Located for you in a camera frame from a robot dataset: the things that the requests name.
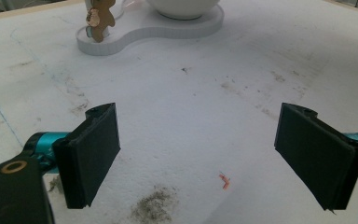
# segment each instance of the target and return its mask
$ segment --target gray curved tray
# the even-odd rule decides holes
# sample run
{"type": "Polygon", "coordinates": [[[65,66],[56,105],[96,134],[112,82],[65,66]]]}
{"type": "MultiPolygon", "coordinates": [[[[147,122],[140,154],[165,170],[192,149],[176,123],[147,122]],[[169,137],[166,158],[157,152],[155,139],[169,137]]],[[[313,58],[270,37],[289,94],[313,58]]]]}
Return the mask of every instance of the gray curved tray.
{"type": "Polygon", "coordinates": [[[76,33],[78,48],[89,55],[116,54],[130,43],[149,37],[173,39],[199,38],[217,32],[223,24],[224,11],[215,6],[200,18],[179,21],[160,15],[146,2],[132,10],[124,9],[115,27],[108,27],[109,36],[97,43],[86,35],[86,27],[76,33]]]}

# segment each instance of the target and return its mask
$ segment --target white bowl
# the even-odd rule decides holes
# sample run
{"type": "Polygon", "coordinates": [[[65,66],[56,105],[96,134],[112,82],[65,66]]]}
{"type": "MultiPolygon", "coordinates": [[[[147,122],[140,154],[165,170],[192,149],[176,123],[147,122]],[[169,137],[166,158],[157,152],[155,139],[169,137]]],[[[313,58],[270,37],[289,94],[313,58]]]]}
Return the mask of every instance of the white bowl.
{"type": "Polygon", "coordinates": [[[193,20],[214,7],[219,0],[147,0],[159,13],[177,20],[193,20]]]}

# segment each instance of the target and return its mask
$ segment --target white table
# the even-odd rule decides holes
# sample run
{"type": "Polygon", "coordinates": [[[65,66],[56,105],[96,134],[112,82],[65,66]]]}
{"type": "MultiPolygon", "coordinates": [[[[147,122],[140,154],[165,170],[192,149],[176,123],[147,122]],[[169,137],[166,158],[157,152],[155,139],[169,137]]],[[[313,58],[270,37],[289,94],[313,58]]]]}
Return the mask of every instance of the white table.
{"type": "Polygon", "coordinates": [[[122,149],[91,208],[48,194],[57,223],[136,223],[131,210],[155,186],[174,192],[172,223],[358,223],[358,181],[347,210],[323,211],[273,146],[282,102],[358,132],[358,11],[220,6],[214,35],[149,38],[107,57],[77,49],[81,1],[0,16],[0,162],[33,133],[71,132],[85,110],[117,103],[122,149]]]}

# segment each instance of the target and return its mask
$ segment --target brown figurine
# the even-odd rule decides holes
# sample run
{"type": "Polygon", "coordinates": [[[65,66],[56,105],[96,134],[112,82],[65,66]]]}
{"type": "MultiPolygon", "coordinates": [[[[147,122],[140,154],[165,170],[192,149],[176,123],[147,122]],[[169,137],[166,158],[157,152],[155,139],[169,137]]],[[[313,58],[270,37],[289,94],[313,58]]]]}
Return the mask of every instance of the brown figurine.
{"type": "Polygon", "coordinates": [[[116,0],[91,0],[92,7],[87,14],[87,36],[92,37],[98,43],[103,42],[103,31],[107,26],[115,26],[115,18],[109,8],[116,0]]]}

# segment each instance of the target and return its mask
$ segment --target blue pen mark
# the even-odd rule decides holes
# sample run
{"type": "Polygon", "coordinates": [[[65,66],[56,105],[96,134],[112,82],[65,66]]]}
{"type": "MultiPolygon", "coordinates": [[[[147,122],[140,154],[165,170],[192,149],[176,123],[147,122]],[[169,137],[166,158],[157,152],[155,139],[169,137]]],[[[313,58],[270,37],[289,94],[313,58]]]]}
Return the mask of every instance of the blue pen mark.
{"type": "Polygon", "coordinates": [[[16,135],[16,133],[14,132],[13,128],[10,126],[10,124],[7,122],[7,119],[5,118],[5,115],[3,114],[1,108],[0,108],[0,115],[2,117],[2,119],[5,121],[5,124],[7,125],[7,127],[10,129],[10,131],[13,133],[13,135],[16,137],[17,142],[20,144],[20,147],[24,147],[24,145],[22,144],[20,138],[16,135]]]}

